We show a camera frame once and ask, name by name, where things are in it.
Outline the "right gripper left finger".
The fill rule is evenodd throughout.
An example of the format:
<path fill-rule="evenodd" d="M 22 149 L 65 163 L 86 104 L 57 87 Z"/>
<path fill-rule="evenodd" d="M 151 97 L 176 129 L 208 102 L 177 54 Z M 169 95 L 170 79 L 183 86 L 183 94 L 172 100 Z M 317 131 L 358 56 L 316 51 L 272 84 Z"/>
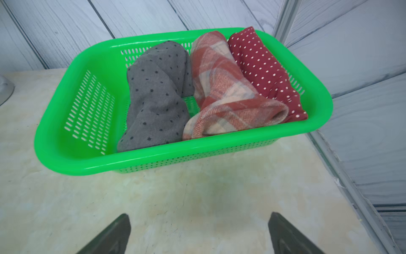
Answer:
<path fill-rule="evenodd" d="M 130 234 L 130 218 L 123 213 L 77 254 L 124 254 Z"/>

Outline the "grey polka dot skirt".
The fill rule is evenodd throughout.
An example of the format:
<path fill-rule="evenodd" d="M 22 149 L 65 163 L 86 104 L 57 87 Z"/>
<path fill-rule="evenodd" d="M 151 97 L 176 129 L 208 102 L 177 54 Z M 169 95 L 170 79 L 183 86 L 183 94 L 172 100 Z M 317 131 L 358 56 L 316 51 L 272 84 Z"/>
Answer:
<path fill-rule="evenodd" d="M 193 96 L 191 60 L 185 48 L 167 41 L 148 49 L 128 68 L 130 106 L 118 152 L 180 142 Z"/>

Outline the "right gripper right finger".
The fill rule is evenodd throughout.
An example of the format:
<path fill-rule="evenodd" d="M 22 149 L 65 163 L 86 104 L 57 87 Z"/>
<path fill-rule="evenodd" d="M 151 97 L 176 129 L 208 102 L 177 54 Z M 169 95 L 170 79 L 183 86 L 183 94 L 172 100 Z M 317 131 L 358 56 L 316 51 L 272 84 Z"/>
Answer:
<path fill-rule="evenodd" d="M 268 229 L 275 254 L 324 254 L 278 212 L 272 212 Z"/>

